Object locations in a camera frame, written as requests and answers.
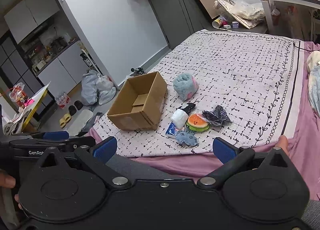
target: bed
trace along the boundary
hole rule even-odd
[[[222,163],[212,153],[220,136],[233,145],[269,151],[280,135],[289,138],[289,156],[319,200],[319,117],[308,101],[305,60],[318,49],[312,42],[255,33],[194,33],[151,71],[168,84],[168,97],[156,131],[121,131],[103,116],[91,129],[97,142],[108,136],[118,141],[117,154],[164,172],[199,178]],[[172,87],[178,73],[193,73],[199,90],[190,100],[198,110],[222,105],[232,123],[197,133],[199,146],[180,146],[165,136],[170,116],[182,101]]]

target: blue gripper pad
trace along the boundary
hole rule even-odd
[[[92,156],[98,160],[106,163],[117,151],[117,140],[115,137],[110,136],[100,142],[99,144],[90,148]]]
[[[66,140],[69,139],[69,133],[66,131],[46,132],[42,139],[44,140]]]
[[[226,142],[224,139],[216,137],[212,143],[212,150],[215,156],[225,164],[238,154],[239,149]]]

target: pink bed sheet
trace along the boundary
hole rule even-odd
[[[305,49],[320,50],[320,45],[305,42]],[[310,52],[305,51],[305,61]],[[310,190],[310,199],[320,200],[320,118],[312,110],[308,100],[308,72],[303,71],[300,112],[293,139],[289,140],[289,157],[301,173]],[[92,128],[88,135],[97,142],[101,139]],[[256,152],[268,152],[275,143],[256,147]],[[200,178],[217,169],[222,163],[213,153],[138,157],[132,160],[147,164],[161,171],[183,177]]]

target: white desk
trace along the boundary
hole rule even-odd
[[[273,21],[272,21],[272,15],[271,15],[271,4],[272,1],[281,1],[281,2],[287,2],[290,4],[297,4],[297,5],[303,5],[307,6],[310,8],[316,8],[320,9],[320,4],[309,2],[306,0],[261,0],[262,6],[266,15],[266,20],[267,20],[267,25],[269,29],[269,33],[274,35],[275,34],[275,28],[273,26]]]

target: yellow slipper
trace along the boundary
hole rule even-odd
[[[63,128],[64,126],[66,126],[66,121],[64,120],[64,118],[60,119],[60,127]]]
[[[66,123],[68,123],[68,122],[71,120],[71,115],[70,115],[70,113],[66,113],[66,114],[63,116],[63,119],[66,121]]]

